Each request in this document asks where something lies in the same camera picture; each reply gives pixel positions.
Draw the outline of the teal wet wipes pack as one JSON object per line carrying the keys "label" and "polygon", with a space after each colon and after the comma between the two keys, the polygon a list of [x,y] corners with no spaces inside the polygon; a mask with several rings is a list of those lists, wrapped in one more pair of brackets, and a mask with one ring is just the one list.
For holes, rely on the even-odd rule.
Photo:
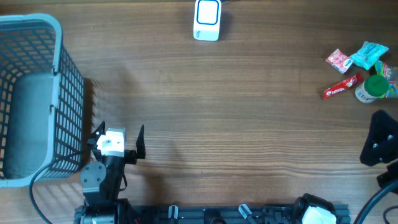
{"label": "teal wet wipes pack", "polygon": [[364,41],[363,46],[350,58],[355,65],[369,70],[388,50],[388,47],[381,44]]}

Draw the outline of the green lid jar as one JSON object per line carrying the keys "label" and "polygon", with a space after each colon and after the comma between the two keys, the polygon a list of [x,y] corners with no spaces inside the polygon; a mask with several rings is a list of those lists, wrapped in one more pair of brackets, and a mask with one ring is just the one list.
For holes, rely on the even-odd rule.
{"label": "green lid jar", "polygon": [[389,82],[381,75],[373,75],[355,89],[355,96],[362,103],[372,103],[389,89]]}

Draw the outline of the red Nescafe stick sachet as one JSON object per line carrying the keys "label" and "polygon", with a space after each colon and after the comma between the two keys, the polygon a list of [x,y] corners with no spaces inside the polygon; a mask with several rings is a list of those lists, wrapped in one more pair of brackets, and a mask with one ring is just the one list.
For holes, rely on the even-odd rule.
{"label": "red Nescafe stick sachet", "polygon": [[330,98],[331,96],[336,95],[337,93],[340,93],[342,91],[345,91],[358,82],[361,82],[363,80],[362,75],[360,73],[357,73],[356,75],[353,75],[352,77],[346,78],[343,81],[337,83],[336,85],[333,85],[330,88],[327,88],[322,95],[322,98],[325,100],[327,98]]}

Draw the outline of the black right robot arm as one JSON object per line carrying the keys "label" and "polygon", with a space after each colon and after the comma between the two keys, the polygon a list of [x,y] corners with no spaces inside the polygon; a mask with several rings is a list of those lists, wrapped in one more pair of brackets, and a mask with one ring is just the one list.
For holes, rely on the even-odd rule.
{"label": "black right robot arm", "polygon": [[[386,111],[378,110],[371,116],[368,136],[359,160],[372,167],[387,164],[386,172],[377,176],[380,190],[362,207],[355,223],[363,223],[370,211],[389,193],[397,193],[397,121]],[[293,223],[339,223],[336,207],[320,197],[304,194],[293,205]]]}

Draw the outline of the Haribo gummy candy bag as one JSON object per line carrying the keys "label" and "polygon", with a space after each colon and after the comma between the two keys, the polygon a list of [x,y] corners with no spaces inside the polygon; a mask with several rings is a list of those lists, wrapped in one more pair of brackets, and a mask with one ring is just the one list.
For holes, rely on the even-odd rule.
{"label": "Haribo gummy candy bag", "polygon": [[383,76],[389,84],[389,89],[382,97],[397,98],[397,66],[389,66],[380,60],[378,60],[374,66],[376,74]]}

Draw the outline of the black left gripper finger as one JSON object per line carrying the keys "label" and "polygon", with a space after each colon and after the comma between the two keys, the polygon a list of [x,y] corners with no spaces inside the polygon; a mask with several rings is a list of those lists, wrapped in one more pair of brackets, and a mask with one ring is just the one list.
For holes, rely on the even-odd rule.
{"label": "black left gripper finger", "polygon": [[138,159],[145,159],[146,158],[146,145],[144,140],[144,125],[141,126],[139,135],[136,141],[136,153]]}
{"label": "black left gripper finger", "polygon": [[105,133],[105,121],[102,121],[101,124],[90,134],[87,145],[88,146],[95,146],[98,139],[101,135]]}

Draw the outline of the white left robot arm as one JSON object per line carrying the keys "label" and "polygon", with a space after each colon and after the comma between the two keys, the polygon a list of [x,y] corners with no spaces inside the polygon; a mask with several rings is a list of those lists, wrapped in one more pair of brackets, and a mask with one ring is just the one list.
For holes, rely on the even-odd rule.
{"label": "white left robot arm", "polygon": [[83,205],[75,209],[76,224],[140,223],[141,215],[129,200],[119,198],[127,188],[125,166],[146,158],[144,126],[141,126],[136,149],[126,149],[126,130],[106,128],[103,121],[87,140],[95,161],[82,168]]}

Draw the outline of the red tissue pack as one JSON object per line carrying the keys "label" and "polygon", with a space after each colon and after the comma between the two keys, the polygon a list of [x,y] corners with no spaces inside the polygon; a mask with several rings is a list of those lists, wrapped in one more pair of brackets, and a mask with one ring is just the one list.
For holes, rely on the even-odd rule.
{"label": "red tissue pack", "polygon": [[344,54],[340,49],[336,49],[325,60],[341,74],[346,73],[353,64],[353,59]]}

